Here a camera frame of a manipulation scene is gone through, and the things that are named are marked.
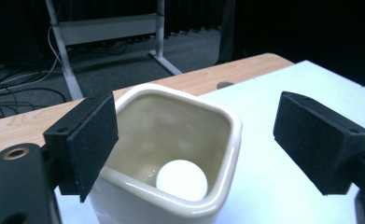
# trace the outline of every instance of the black curtain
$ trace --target black curtain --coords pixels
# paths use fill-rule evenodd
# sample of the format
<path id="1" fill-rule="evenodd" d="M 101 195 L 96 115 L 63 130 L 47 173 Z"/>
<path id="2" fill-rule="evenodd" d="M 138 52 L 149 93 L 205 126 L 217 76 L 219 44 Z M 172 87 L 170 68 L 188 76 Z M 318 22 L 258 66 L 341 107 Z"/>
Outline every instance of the black curtain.
<path id="1" fill-rule="evenodd" d="M 224 0 L 165 0 L 165 33 L 219 26 Z M 157 0 L 58 0 L 60 21 L 156 12 Z"/>

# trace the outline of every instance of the round white object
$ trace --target round white object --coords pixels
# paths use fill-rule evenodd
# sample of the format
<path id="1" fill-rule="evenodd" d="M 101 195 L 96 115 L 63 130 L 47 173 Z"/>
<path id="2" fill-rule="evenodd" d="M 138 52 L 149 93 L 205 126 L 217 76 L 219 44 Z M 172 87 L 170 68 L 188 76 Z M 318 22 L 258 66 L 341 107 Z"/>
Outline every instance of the round white object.
<path id="1" fill-rule="evenodd" d="M 191 161 L 170 161 L 159 171 L 156 188 L 178 198 L 198 202 L 208 189 L 204 172 Z"/>

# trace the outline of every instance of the white tabletop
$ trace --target white tabletop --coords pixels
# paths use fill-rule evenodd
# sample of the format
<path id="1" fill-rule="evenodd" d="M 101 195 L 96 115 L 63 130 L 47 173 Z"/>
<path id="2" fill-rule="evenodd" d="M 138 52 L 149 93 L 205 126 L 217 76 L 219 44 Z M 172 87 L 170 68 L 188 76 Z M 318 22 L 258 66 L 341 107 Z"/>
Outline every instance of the white tabletop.
<path id="1" fill-rule="evenodd" d="M 232 189 L 217 223 L 356 223 L 357 187 L 322 196 L 274 141 L 282 91 L 312 97 L 365 127 L 365 88 L 309 62 L 201 96 L 234 110 L 244 125 Z M 89 200 L 80 204 L 78 196 L 56 194 L 63 223 L 98 223 Z"/>

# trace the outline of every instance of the white container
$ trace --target white container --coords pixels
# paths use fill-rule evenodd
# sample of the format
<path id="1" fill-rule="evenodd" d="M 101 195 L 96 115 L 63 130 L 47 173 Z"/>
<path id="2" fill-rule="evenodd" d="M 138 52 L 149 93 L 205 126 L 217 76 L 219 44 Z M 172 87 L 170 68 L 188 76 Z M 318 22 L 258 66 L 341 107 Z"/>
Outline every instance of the white container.
<path id="1" fill-rule="evenodd" d="M 227 108 L 154 84 L 116 102 L 119 141 L 95 182 L 91 204 L 106 223 L 212 223 L 225 203 L 241 145 L 242 123 Z M 206 196 L 190 202 L 156 189 L 169 161 L 197 164 Z"/>

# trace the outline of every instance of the gray floor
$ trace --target gray floor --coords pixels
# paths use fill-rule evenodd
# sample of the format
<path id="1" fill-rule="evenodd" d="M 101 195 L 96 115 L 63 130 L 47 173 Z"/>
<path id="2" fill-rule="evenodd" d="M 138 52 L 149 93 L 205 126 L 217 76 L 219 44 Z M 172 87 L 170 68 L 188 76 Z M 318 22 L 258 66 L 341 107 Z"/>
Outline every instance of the gray floor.
<path id="1" fill-rule="evenodd" d="M 218 60 L 219 30 L 190 31 L 171 35 L 164 40 L 164 57 L 183 73 L 214 65 Z M 109 54 L 82 53 L 73 56 L 71 65 L 84 96 L 95 96 L 132 85 L 170 77 L 171 74 L 152 59 L 148 52 L 155 49 L 155 38 L 144 41 L 131 41 L 123 47 L 113 50 L 93 49 Z M 70 96 L 63 75 L 52 73 L 45 80 L 35 84 L 12 89 L 19 91 L 29 88 L 51 88 L 61 92 L 67 101 Z M 0 97 L 0 102 L 27 102 L 32 105 L 57 105 L 63 102 L 60 95 L 51 91 L 23 91 Z M 15 114 L 15 106 L 3 106 L 5 116 Z M 19 106 L 19 113 L 32 110 L 31 106 Z"/>

